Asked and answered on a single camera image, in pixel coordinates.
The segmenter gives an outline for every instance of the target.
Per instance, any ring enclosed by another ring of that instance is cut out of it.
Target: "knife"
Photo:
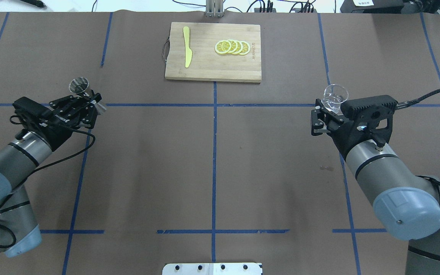
[[[183,27],[183,34],[184,34],[184,48],[186,50],[186,54],[185,54],[185,61],[184,61],[184,66],[186,68],[189,67],[189,65],[191,64],[191,58],[193,57],[193,51],[190,49],[189,47],[189,27],[188,26],[184,26]]]

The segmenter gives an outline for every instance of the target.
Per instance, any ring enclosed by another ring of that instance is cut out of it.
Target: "metal bracket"
[[[206,17],[223,17],[223,0],[206,0]]]
[[[261,263],[167,264],[162,275],[262,275]]]

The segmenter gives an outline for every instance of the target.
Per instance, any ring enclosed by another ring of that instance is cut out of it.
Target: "cutting board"
[[[190,28],[191,64],[185,68],[183,27]],[[248,54],[217,54],[219,40],[244,40],[249,42]],[[171,47],[166,63],[166,79],[254,82],[261,81],[260,26],[223,23],[172,22],[169,36]]]

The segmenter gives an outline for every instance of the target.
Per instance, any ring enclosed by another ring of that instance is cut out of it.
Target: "lemon slice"
[[[239,55],[246,55],[250,52],[250,44],[246,41],[240,41],[242,44],[242,51],[239,53]]]
[[[228,40],[220,40],[215,44],[215,52],[218,54],[226,54],[232,47],[232,44]]]
[[[228,42],[230,42],[230,44],[231,44],[230,50],[228,52],[233,53],[233,52],[237,51],[237,48],[239,47],[239,45],[236,43],[236,40],[229,39]]]
[[[235,43],[239,46],[235,52],[232,52],[232,54],[239,54],[242,52],[242,49],[244,49],[243,44],[239,40],[235,40]]]

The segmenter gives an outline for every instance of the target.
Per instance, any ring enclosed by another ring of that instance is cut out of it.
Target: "white label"
[[[353,0],[356,7],[374,6],[372,0]]]

